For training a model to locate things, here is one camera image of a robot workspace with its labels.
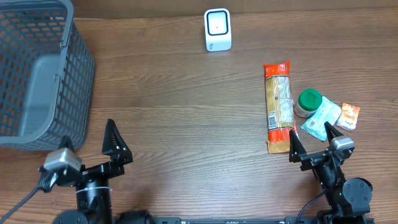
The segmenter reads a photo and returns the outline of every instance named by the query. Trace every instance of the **bin rim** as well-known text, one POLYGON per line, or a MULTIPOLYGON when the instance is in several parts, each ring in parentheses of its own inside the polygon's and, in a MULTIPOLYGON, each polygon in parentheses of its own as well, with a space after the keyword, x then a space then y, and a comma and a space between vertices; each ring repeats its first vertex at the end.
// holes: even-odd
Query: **bin rim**
POLYGON ((33 3, 46 3, 46 2, 59 2, 65 6, 67 10, 67 19, 65 21, 65 27, 62 34, 62 40, 60 42, 60 61, 58 62, 58 72, 54 75, 54 84, 52 88, 52 100, 50 104, 49 113, 47 118, 41 127, 34 131, 31 134, 26 136, 0 136, 0 146, 4 144, 25 144, 32 142, 38 138, 40 138, 53 123, 54 115, 57 109, 57 102, 59 97, 59 88, 61 85, 61 80, 64 76, 64 67, 67 58, 68 45, 70 40, 70 33, 73 27, 73 16, 74 16, 74 8, 73 4, 69 0, 0 0, 0 12, 5 10, 4 6, 13 7, 17 4, 33 4, 33 3))

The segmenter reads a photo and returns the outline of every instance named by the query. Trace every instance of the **light blue packet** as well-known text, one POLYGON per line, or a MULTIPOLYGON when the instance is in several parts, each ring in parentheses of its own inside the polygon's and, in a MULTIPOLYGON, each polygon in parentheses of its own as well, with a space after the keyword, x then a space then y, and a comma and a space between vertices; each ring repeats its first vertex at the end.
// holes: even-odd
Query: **light blue packet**
POLYGON ((340 114, 341 108, 323 96, 322 103, 317 109, 317 112, 301 126, 301 129, 306 130, 317 139, 325 141, 325 122, 328 121, 331 125, 334 125, 340 117, 340 114))

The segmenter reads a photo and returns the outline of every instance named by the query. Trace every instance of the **small orange and white packet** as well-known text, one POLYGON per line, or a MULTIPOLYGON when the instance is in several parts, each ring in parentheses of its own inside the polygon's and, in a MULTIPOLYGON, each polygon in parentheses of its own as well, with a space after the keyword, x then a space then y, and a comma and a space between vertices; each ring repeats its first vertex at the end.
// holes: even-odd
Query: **small orange and white packet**
POLYGON ((341 107, 341 116, 337 120, 337 126, 352 131, 356 127, 356 121, 359 115, 359 107, 343 103, 341 107))

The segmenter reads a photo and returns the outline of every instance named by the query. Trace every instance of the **red and orange package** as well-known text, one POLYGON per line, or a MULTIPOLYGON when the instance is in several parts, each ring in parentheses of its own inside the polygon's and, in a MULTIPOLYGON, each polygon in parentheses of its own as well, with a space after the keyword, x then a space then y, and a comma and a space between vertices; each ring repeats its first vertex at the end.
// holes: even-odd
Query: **red and orange package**
POLYGON ((289 131, 295 127, 293 97, 290 90, 290 62, 264 64, 268 116, 268 152, 289 152, 289 131))

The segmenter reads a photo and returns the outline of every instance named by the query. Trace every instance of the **wooden table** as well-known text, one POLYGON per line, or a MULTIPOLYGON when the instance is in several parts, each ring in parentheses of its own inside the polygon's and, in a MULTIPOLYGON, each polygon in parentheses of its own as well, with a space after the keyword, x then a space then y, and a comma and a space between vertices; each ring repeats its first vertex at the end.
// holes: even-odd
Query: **wooden table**
MULTIPOLYGON (((291 61, 297 98, 316 88, 337 104, 361 107, 346 178, 374 186, 372 217, 398 222, 398 9, 241 14, 233 46, 205 50, 203 17, 76 21, 97 72, 88 166, 115 120, 134 156, 110 181, 114 213, 148 208, 182 218, 284 218, 320 192, 312 172, 287 154, 268 154, 263 63, 291 61)), ((297 119, 298 126, 304 119, 297 119)), ((308 152, 326 142, 298 131, 308 152)), ((0 216, 34 187, 45 152, 1 149, 0 216)), ((323 198, 306 215, 326 208, 323 198)), ((74 189, 39 192, 9 223, 51 223, 76 208, 74 189)))

